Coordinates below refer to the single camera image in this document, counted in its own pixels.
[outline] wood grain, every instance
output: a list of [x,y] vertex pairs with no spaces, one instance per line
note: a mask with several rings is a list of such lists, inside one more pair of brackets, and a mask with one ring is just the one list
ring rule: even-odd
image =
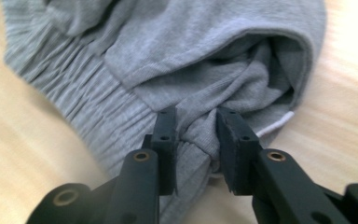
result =
[[[271,147],[283,149],[318,184],[337,192],[358,182],[358,1],[328,0],[328,24],[304,102]],[[75,132],[3,63],[0,5],[0,223],[24,223],[41,198],[67,182],[106,180]],[[250,197],[212,181],[187,224],[255,223]]]

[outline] light wood tabletop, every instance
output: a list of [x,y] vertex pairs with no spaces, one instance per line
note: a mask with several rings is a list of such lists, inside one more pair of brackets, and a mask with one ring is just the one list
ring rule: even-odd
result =
[[[303,104],[271,147],[342,193],[358,182],[358,1],[327,0],[326,7],[324,48]],[[107,176],[57,110],[5,66],[5,44],[0,4],[0,223],[24,223],[55,187],[95,188]],[[255,223],[251,198],[212,181],[185,223]]]

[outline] ribbed fabric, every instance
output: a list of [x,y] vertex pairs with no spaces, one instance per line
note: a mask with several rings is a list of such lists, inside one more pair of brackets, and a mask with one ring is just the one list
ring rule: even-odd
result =
[[267,146],[293,115],[324,33],[321,1],[3,2],[7,64],[111,176],[156,112],[176,105],[179,194],[160,199],[163,224],[181,222],[218,168],[216,107],[240,112]]

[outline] folded cloth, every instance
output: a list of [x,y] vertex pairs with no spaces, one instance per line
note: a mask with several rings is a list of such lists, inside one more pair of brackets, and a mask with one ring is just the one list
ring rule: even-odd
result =
[[322,0],[4,0],[6,62],[46,94],[111,176],[178,115],[180,223],[218,168],[215,109],[248,121],[267,146],[291,118],[324,37]]

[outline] crumpled garment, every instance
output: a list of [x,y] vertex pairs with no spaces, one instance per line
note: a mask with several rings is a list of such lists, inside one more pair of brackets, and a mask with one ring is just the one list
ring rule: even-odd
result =
[[57,106],[111,176],[177,109],[180,223],[218,169],[215,109],[267,146],[298,106],[324,37],[324,2],[4,0],[7,64]]

